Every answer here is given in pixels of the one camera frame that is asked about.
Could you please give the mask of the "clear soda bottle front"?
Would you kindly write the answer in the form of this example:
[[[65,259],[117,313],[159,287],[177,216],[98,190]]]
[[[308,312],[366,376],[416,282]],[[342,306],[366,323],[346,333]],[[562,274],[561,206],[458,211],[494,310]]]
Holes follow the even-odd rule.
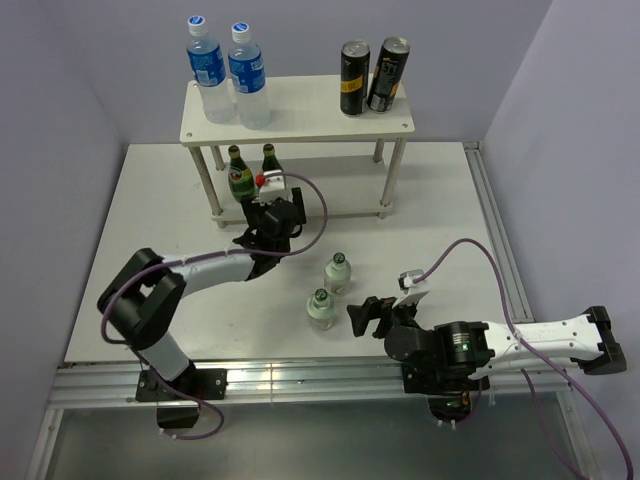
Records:
[[[336,318],[333,296],[324,288],[317,289],[307,300],[310,325],[319,331],[330,329]]]

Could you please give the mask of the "clear soda bottle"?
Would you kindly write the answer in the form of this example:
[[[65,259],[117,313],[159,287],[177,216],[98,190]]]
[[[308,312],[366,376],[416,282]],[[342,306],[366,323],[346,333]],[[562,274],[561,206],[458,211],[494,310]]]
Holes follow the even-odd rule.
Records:
[[[351,264],[342,252],[336,252],[324,269],[324,287],[333,295],[344,294],[351,281]]]
[[[333,296],[324,288],[317,289],[307,300],[310,325],[319,331],[330,329],[336,318]]]

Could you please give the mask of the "green glass bottle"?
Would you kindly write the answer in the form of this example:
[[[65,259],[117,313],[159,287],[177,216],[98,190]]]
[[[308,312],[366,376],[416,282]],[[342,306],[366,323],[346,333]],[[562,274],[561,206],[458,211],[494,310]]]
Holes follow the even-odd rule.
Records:
[[[277,159],[275,147],[271,143],[263,145],[263,161],[261,165],[261,172],[268,173],[273,171],[282,170],[279,160]]]
[[[255,197],[255,182],[253,174],[241,156],[237,145],[228,147],[230,157],[228,185],[237,202],[252,201]]]

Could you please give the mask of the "green glass bottle front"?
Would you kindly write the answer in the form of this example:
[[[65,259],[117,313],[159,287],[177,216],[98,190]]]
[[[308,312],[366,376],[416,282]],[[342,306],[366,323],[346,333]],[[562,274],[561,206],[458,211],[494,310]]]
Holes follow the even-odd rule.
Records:
[[[253,174],[241,156],[237,145],[228,147],[230,157],[228,185],[237,202],[252,201],[255,197],[255,182]]]

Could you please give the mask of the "small blue label water bottle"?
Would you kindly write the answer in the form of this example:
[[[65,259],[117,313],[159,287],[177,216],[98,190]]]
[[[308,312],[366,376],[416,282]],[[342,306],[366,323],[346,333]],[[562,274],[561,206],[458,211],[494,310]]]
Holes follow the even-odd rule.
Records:
[[[231,36],[227,56],[240,121],[246,128],[262,129],[271,119],[262,51],[246,22],[234,23]]]

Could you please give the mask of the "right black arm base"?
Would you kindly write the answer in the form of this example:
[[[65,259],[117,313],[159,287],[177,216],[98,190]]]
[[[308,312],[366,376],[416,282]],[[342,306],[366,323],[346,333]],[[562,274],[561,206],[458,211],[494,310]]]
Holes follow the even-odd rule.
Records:
[[[480,394],[490,388],[487,377],[438,380],[435,372],[418,370],[406,363],[401,364],[401,372],[405,393],[425,395],[430,412],[443,421],[461,421],[468,417]]]

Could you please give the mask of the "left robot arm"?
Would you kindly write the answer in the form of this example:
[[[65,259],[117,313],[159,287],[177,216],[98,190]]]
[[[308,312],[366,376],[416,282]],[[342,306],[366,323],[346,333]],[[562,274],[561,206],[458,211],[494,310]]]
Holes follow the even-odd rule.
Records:
[[[136,251],[97,301],[100,313],[125,344],[159,374],[159,388],[172,399],[183,399],[200,388],[196,368],[169,333],[180,300],[199,290],[261,277],[279,262],[274,252],[291,251],[290,240],[306,223],[301,189],[292,199],[266,205],[245,202],[248,227],[232,241],[250,252],[221,255],[202,262],[172,265],[150,248]]]

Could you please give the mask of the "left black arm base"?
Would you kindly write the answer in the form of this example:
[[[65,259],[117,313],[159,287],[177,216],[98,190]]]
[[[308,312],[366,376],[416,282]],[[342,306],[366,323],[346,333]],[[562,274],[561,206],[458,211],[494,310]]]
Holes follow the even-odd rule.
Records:
[[[189,367],[173,381],[164,380],[153,370],[143,370],[138,379],[135,401],[138,403],[166,403],[195,398],[200,401],[223,400],[227,387],[227,370],[222,368],[198,369]],[[156,420],[165,430],[187,430],[193,428],[200,418],[203,407],[160,406],[156,409]]]

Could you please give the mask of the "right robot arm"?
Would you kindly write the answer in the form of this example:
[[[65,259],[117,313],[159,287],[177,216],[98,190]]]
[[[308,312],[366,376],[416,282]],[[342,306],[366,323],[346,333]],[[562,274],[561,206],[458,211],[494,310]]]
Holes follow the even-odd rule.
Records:
[[[373,320],[373,337],[387,356],[401,364],[405,391],[438,393],[460,384],[481,382],[498,373],[544,369],[551,363],[578,367],[587,375],[611,375],[627,369],[609,314],[592,306],[581,315],[554,322],[456,321],[424,329],[415,320],[417,305],[394,297],[369,297],[347,307],[353,334],[361,337]]]

